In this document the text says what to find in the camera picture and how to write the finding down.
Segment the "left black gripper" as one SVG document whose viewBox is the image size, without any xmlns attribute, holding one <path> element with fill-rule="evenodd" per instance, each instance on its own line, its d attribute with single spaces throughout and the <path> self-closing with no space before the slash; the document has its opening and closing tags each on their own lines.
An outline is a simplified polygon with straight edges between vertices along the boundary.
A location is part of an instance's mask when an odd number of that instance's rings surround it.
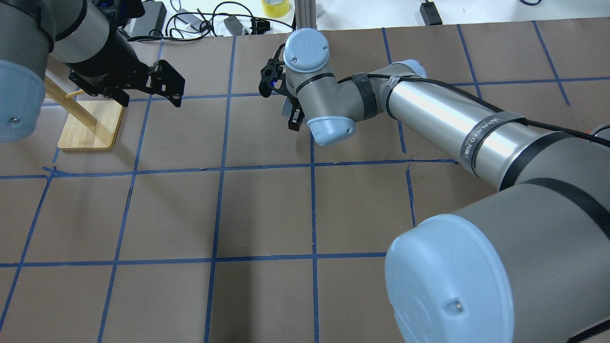
<svg viewBox="0 0 610 343">
<path fill-rule="evenodd" d="M 130 96 L 126 90 L 148 93 L 153 101 L 166 100 L 174 107 L 181 107 L 185 78 L 166 60 L 153 65 L 141 61 L 117 64 L 83 61 L 70 63 L 68 78 L 90 96 L 102 95 L 122 107 L 128 107 Z"/>
</svg>

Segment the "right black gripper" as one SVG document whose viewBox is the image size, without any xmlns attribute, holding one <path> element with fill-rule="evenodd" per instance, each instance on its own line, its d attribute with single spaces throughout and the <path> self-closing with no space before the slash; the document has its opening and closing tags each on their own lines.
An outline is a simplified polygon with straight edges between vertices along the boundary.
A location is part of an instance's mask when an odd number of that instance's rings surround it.
<svg viewBox="0 0 610 343">
<path fill-rule="evenodd" d="M 287 119 L 288 128 L 298 132 L 303 123 L 304 114 L 297 98 L 287 96 L 281 108 L 281 115 Z"/>
</svg>

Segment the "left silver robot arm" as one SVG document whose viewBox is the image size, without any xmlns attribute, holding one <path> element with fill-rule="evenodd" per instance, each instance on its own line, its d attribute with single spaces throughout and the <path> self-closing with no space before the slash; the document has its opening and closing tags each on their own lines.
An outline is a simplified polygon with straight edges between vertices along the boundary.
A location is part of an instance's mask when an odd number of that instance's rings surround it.
<svg viewBox="0 0 610 343">
<path fill-rule="evenodd" d="M 3 0 L 1 9 L 1 141 L 25 139 L 36 128 L 45 95 L 48 57 L 70 69 L 90 96 L 128 106 L 128 90 L 182 104 L 185 78 L 168 61 L 148 66 L 119 31 L 143 17 L 141 0 Z"/>
</svg>

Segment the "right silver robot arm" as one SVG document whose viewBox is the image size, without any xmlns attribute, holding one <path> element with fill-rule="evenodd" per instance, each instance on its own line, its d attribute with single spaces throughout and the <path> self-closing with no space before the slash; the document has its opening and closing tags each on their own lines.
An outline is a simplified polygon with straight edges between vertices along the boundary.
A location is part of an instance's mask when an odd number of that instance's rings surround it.
<svg viewBox="0 0 610 343">
<path fill-rule="evenodd" d="M 279 49 L 288 126 L 318 146 L 387 115 L 490 194 L 401 233 L 384 282 L 404 343 L 584 343 L 609 332 L 609 130 L 586 134 L 494 106 L 394 61 L 343 80 L 327 37 L 296 29 Z"/>
</svg>

